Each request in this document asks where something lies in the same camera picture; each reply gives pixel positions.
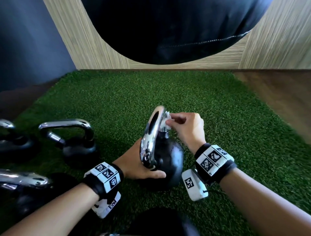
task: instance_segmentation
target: black kettlebell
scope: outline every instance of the black kettlebell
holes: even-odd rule
[[[156,107],[147,123],[140,145],[143,165],[150,170],[162,170],[166,173],[164,179],[138,180],[141,186],[152,191],[169,190],[182,180],[184,150],[175,139],[169,137],[166,126],[160,127],[167,114],[163,106]]]
[[[51,131],[52,129],[69,127],[82,128],[84,136],[65,140]],[[70,167],[89,169],[99,163],[100,155],[94,141],[94,131],[87,121],[71,119],[45,122],[39,125],[39,130],[44,137],[57,142],[56,146],[62,149],[65,163]]]
[[[0,136],[0,156],[9,158],[9,161],[24,162],[39,152],[37,139],[16,132],[12,122],[0,119],[0,127],[7,131],[7,134]]]
[[[78,184],[65,173],[53,173],[49,178],[34,172],[12,172],[0,169],[0,188],[11,191],[16,199],[15,215],[20,221],[57,196]]]

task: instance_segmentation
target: green turf mat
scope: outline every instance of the green turf mat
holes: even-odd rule
[[[310,147],[231,73],[73,72],[19,116],[15,124],[39,137],[37,125],[42,122],[85,119],[95,129],[102,160],[112,162],[142,135],[157,105],[164,105],[170,112],[199,113],[205,122],[208,142],[229,152],[249,176],[311,213]],[[58,133],[70,137],[79,131],[62,129]],[[43,149],[33,160],[1,167],[42,175],[66,172],[79,180],[83,177],[83,172],[64,164],[61,151],[52,141],[41,141]],[[184,170],[193,162],[187,151]],[[89,221],[79,235],[122,231],[138,213],[155,206],[184,212],[202,235],[253,234],[224,194],[210,193],[208,198],[192,202],[182,184],[165,193],[152,193],[131,180],[124,181],[120,192],[121,201],[113,216]],[[7,200],[1,198],[3,231],[12,225],[12,219],[9,204],[3,206]]]

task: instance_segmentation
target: hand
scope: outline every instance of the hand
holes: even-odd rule
[[[151,171],[144,167],[140,159],[140,141],[136,141],[134,145],[126,151],[121,157],[116,159],[113,164],[117,165],[123,172],[125,178],[130,179],[147,179],[147,178],[165,178],[166,174],[164,171],[157,170]]]
[[[180,140],[195,154],[206,143],[204,134],[204,121],[198,113],[170,113],[173,120],[166,124],[177,131]]]

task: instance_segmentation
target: forearm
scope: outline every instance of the forearm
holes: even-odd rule
[[[235,168],[221,188],[263,235],[311,235],[311,216]]]
[[[17,223],[2,236],[68,235],[98,199],[99,196],[91,188],[79,184]]]

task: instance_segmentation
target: wooden floor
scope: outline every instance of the wooden floor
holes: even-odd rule
[[[311,70],[253,70],[234,74],[311,144]],[[56,81],[0,92],[0,119],[14,120]]]
[[[311,144],[311,71],[234,72]]]

